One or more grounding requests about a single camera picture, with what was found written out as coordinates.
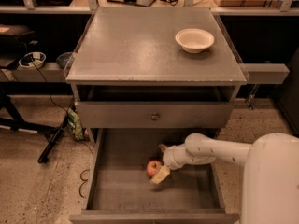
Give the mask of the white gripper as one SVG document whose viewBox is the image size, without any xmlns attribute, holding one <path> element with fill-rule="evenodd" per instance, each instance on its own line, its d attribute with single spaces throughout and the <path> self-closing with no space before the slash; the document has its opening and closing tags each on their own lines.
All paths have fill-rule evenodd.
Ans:
<svg viewBox="0 0 299 224">
<path fill-rule="evenodd" d="M 164 181 L 170 175 L 170 170 L 180 169 L 187 163 L 187 153 L 184 145 L 168 147 L 165 144 L 160 144 L 158 147 L 163 152 L 163 163 L 166 166 L 160 166 L 150 180 L 150 183 L 155 185 Z"/>
</svg>

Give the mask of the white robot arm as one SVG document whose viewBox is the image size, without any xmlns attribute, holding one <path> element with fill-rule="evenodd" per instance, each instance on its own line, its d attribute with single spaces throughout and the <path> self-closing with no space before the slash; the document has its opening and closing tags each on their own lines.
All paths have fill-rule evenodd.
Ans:
<svg viewBox="0 0 299 224">
<path fill-rule="evenodd" d="M 153 184 L 185 165 L 221 159 L 244 168 L 241 224 L 299 224 L 299 138 L 270 133 L 246 144 L 192 133 L 182 144 L 160 149 L 163 165 Z"/>
</svg>

